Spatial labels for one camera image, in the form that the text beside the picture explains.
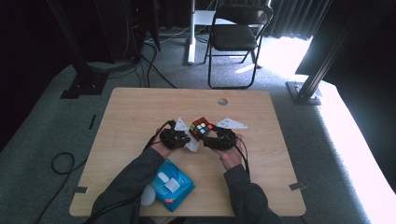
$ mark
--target colorful puzzle cube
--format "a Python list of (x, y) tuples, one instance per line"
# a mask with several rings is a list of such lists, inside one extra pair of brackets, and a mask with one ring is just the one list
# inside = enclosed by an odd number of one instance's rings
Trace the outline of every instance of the colorful puzzle cube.
[(189, 131), (198, 142), (200, 139), (207, 136), (212, 128), (212, 124), (210, 124), (204, 117), (201, 117), (192, 123)]

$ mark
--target dark gray sleeve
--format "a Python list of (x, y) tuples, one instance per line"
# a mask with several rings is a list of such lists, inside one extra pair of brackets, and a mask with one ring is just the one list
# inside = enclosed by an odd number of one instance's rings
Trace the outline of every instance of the dark gray sleeve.
[[(112, 204), (122, 202), (140, 194), (157, 174), (164, 158), (149, 147), (126, 166), (100, 194), (92, 207), (92, 215)], [(139, 218), (140, 200), (109, 211), (96, 219), (100, 223), (134, 223)]]
[(283, 223), (268, 207), (268, 199), (257, 184), (251, 183), (242, 165), (237, 165), (224, 174), (230, 193), (231, 207), (240, 223)]

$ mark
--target rubik's cube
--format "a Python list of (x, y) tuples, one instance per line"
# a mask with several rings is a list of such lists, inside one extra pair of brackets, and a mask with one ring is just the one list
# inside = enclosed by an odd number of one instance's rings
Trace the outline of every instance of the rubik's cube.
[(200, 139), (203, 139), (210, 133), (213, 126), (210, 124), (204, 117), (194, 121), (189, 129), (191, 135), (199, 142)]

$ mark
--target folding chair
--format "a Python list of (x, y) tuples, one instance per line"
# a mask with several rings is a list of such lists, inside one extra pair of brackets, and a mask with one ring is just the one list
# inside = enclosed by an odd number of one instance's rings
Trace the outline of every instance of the folding chair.
[[(212, 21), (212, 26), (207, 41), (206, 58), (209, 57), (209, 71), (207, 83), (212, 89), (247, 89), (253, 82), (256, 75), (257, 61), (262, 45), (262, 33), (272, 19), (274, 11), (268, 6), (259, 5), (225, 5), (220, 7)], [(223, 19), (229, 23), (218, 23), (217, 20)], [(258, 32), (254, 34), (253, 26), (257, 27)], [(246, 51), (246, 54), (212, 54), (212, 48), (218, 51)], [(251, 81), (246, 86), (213, 86), (211, 83), (212, 57), (214, 56), (245, 56), (243, 63), (252, 54), (254, 68)]]

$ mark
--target blue package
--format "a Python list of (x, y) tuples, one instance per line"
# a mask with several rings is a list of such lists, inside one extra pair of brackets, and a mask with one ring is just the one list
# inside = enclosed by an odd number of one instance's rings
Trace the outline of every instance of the blue package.
[(174, 212), (195, 188), (192, 180), (169, 160), (163, 163), (150, 185), (157, 199), (171, 212)]

